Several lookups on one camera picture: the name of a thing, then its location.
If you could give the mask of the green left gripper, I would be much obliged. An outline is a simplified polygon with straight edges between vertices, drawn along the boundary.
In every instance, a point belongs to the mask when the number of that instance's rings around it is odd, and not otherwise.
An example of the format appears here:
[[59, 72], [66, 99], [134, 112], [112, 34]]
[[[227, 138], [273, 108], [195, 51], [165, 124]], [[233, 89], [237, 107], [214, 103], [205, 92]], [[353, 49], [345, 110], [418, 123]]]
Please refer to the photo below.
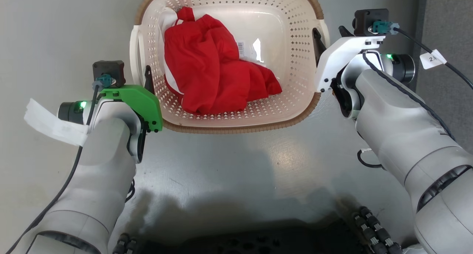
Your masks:
[[96, 123], [120, 119], [128, 126], [130, 133], [162, 131], [163, 118], [149, 65], [145, 67], [144, 77], [144, 87], [124, 85], [117, 89], [103, 89], [96, 107]]

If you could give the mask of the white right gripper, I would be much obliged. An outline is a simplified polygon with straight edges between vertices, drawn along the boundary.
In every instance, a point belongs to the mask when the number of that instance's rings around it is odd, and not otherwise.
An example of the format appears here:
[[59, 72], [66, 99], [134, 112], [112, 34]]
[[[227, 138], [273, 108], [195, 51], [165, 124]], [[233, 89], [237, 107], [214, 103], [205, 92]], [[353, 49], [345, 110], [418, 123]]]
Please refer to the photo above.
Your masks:
[[326, 49], [321, 32], [317, 28], [312, 29], [314, 55], [316, 59], [315, 92], [329, 89], [330, 84], [326, 82], [336, 77], [357, 54], [363, 50], [372, 50], [380, 47], [385, 36], [354, 36], [345, 26], [338, 27], [341, 37]]

